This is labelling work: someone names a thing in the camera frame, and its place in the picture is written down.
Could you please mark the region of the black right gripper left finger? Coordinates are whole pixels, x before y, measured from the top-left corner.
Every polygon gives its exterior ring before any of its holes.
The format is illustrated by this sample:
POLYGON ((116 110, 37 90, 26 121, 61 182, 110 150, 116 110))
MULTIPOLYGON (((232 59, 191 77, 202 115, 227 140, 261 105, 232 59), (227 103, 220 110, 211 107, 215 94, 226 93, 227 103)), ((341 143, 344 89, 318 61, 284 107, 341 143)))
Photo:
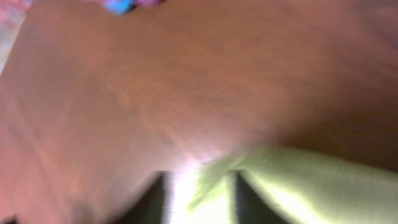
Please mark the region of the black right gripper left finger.
POLYGON ((160 171, 153 183, 129 208, 110 219, 109 224, 162 224, 167 203, 169 173, 160 171))

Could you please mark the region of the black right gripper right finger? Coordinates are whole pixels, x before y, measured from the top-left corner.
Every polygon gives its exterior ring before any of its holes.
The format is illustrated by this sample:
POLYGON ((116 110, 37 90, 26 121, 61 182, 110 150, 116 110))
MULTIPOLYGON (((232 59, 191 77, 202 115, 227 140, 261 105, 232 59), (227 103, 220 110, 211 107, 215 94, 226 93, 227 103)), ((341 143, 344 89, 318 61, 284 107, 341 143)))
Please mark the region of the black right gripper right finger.
POLYGON ((266 205, 243 177, 241 170, 234 172, 235 211, 239 224, 287 224, 266 205))

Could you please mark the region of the green microfiber cloth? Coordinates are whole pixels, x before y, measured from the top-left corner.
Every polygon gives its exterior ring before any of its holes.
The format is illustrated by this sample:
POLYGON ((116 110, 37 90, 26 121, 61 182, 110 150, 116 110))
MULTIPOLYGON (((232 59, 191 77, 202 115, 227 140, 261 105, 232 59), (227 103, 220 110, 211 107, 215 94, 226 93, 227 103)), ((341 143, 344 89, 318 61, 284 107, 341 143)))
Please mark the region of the green microfiber cloth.
POLYGON ((263 147, 193 166, 174 182, 170 223, 238 223, 234 172, 287 223, 396 223, 397 174, 300 149, 263 147))

